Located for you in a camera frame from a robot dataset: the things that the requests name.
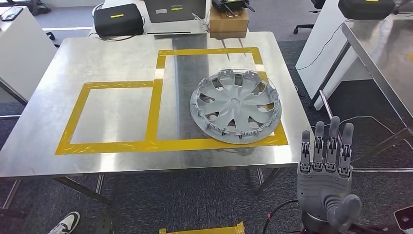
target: robot finger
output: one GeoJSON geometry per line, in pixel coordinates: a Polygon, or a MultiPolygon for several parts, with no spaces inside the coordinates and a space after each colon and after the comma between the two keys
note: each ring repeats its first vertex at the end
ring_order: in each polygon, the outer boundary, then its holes
{"type": "Polygon", "coordinates": [[[338,165],[338,174],[344,177],[350,177],[351,166],[351,144],[353,142],[354,126],[351,123],[347,123],[344,126],[343,131],[343,145],[340,150],[340,162],[338,165]]]}
{"type": "Polygon", "coordinates": [[[301,136],[301,160],[300,171],[310,173],[310,132],[304,131],[301,136]]]}
{"type": "Polygon", "coordinates": [[[322,171],[322,152],[324,147],[324,122],[319,121],[316,124],[316,132],[314,134],[314,158],[313,169],[314,171],[322,171]]]}
{"type": "Polygon", "coordinates": [[[325,159],[325,169],[328,172],[336,172],[336,157],[338,148],[338,127],[340,126],[340,118],[334,116],[331,118],[329,138],[327,141],[327,152],[325,159]]]}

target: remote controller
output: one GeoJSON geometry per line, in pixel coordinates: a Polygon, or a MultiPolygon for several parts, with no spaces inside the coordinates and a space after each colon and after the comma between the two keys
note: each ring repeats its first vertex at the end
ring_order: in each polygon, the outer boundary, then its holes
{"type": "Polygon", "coordinates": [[[10,7],[1,15],[1,21],[13,21],[23,10],[23,7],[10,7]]]}

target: white sneaker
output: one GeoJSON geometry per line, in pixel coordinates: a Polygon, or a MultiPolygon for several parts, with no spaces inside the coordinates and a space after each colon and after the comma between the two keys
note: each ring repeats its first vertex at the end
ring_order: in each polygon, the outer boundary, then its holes
{"type": "Polygon", "coordinates": [[[50,230],[49,234],[70,234],[79,223],[79,219],[79,212],[70,212],[62,221],[59,222],[59,224],[50,230]]]}

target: yellow tape outline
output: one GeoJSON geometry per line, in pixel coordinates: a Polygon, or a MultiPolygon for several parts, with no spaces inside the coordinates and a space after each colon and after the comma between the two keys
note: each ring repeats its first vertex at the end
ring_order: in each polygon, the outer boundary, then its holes
{"type": "Polygon", "coordinates": [[[240,222],[235,227],[198,229],[172,233],[167,233],[167,229],[162,228],[159,230],[159,234],[244,234],[244,223],[240,222]]]}
{"type": "MultiPolygon", "coordinates": [[[[160,50],[156,61],[156,70],[164,70],[166,56],[174,55],[208,55],[208,54],[233,54],[251,53],[256,65],[263,65],[260,51],[257,47],[245,48],[225,48],[225,49],[185,49],[185,50],[160,50]]],[[[265,71],[258,71],[261,78],[268,81],[265,71]]],[[[126,153],[126,152],[165,152],[165,151],[187,151],[187,150],[211,150],[227,148],[245,148],[259,146],[288,145],[282,123],[278,125],[273,136],[244,145],[229,144],[212,138],[203,139],[180,139],[180,140],[157,140],[157,129],[159,112],[161,106],[161,95],[163,85],[163,75],[158,77],[155,71],[155,79],[146,81],[110,81],[110,82],[89,82],[84,83],[80,90],[79,97],[69,117],[67,125],[63,131],[62,138],[57,146],[56,155],[71,154],[100,154],[100,153],[126,153]],[[76,125],[80,119],[83,108],[91,89],[109,88],[148,88],[152,87],[150,99],[150,109],[146,136],[144,141],[126,142],[98,142],[98,143],[77,143],[71,144],[72,136],[75,133],[76,125]]]]}

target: metal tabletop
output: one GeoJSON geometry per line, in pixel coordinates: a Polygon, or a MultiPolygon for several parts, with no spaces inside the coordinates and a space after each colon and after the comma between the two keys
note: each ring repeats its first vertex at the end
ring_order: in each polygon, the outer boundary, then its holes
{"type": "Polygon", "coordinates": [[[342,31],[406,126],[413,126],[413,20],[350,20],[342,31]]]}
{"type": "Polygon", "coordinates": [[[210,34],[72,38],[62,43],[1,150],[0,177],[287,167],[299,161],[303,130],[311,131],[310,124],[272,33],[224,40],[210,34]],[[225,68],[266,73],[282,105],[273,137],[287,142],[233,148],[196,126],[189,97],[202,78],[225,68]]]}

